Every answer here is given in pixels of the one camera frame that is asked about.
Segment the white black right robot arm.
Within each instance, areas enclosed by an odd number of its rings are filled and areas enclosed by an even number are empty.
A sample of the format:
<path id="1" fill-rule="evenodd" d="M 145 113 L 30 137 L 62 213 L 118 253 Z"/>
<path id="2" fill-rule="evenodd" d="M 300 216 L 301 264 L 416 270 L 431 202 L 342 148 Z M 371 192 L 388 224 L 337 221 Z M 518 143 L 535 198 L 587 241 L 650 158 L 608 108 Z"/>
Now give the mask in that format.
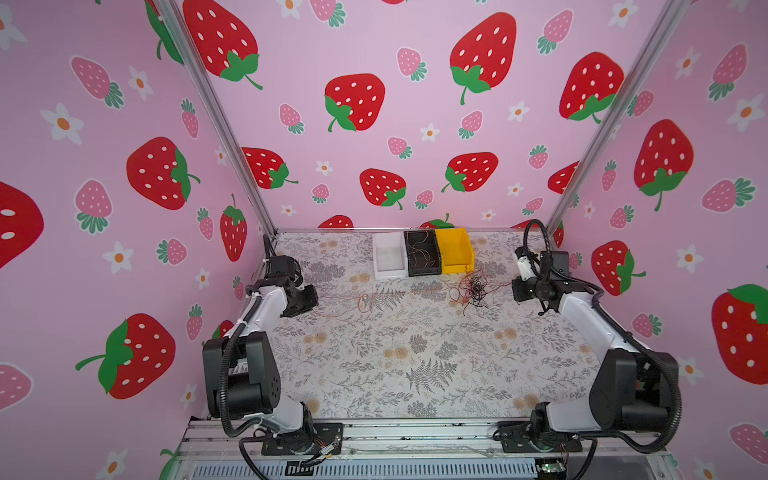
<path id="1" fill-rule="evenodd" d="M 565 402 L 542 402 L 531 413 L 526 437 L 538 448 L 570 440 L 616 438 L 641 454 L 665 450 L 682 419 L 678 364 L 624 329 L 601 305 L 604 290 L 572 277 L 549 245 L 515 251 L 518 302 L 536 300 L 544 313 L 569 321 L 601 359 L 589 392 Z"/>

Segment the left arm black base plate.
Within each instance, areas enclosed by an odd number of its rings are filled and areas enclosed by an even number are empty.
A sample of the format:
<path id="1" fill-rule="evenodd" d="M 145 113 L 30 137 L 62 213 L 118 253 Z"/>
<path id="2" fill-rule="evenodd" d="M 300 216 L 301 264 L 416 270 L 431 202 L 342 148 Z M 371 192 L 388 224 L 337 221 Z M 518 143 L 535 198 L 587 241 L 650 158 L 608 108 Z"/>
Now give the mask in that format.
<path id="1" fill-rule="evenodd" d="M 282 433 L 265 441 L 261 447 L 262 456 L 313 456 L 330 447 L 330 454 L 341 452 L 344 424 L 320 422 L 310 429 Z"/>

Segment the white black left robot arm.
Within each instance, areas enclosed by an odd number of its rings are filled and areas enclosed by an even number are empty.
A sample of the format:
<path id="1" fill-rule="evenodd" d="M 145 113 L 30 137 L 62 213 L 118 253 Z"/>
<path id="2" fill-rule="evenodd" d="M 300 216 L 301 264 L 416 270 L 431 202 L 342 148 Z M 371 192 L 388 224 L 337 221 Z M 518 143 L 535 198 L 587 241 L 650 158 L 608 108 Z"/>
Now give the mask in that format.
<path id="1" fill-rule="evenodd" d="M 203 346 L 207 405 L 231 438 L 253 427 L 303 445 L 314 434 L 311 413 L 282 394 L 269 332 L 280 319 L 317 307 L 318 295 L 304 283 L 299 262 L 277 254 L 267 234 L 263 240 L 264 276 L 246 287 L 247 303 L 233 328 Z"/>

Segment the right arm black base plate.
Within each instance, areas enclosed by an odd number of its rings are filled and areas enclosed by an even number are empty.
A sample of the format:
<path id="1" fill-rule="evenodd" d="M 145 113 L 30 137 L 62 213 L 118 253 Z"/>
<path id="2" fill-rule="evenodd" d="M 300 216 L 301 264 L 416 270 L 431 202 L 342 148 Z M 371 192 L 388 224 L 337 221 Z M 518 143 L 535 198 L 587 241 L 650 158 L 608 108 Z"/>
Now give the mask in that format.
<path id="1" fill-rule="evenodd" d="M 492 434 L 505 453 L 578 453 L 582 443 L 572 434 L 537 431 L 530 421 L 500 422 Z"/>

